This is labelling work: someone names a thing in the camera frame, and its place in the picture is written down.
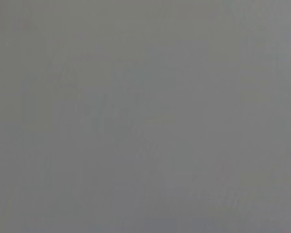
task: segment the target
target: gray wall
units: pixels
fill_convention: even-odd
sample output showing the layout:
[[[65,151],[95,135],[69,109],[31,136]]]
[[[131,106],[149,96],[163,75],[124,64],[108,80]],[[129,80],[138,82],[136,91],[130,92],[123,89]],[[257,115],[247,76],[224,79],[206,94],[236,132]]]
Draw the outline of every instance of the gray wall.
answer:
[[[0,233],[291,233],[291,0],[0,0]]]

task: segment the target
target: gray background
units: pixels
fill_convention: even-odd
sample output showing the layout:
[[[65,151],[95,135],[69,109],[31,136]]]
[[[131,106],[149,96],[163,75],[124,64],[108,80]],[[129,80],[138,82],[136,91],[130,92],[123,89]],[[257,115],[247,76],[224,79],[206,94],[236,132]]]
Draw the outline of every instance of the gray background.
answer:
[[[291,233],[291,0],[0,0],[0,233]]]

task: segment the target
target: gray surface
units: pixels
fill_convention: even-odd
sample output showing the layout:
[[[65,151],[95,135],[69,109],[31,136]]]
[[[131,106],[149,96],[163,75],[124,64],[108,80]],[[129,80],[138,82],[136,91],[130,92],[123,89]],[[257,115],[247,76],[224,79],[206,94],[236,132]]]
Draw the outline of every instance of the gray surface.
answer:
[[[291,233],[291,0],[0,0],[10,232]]]

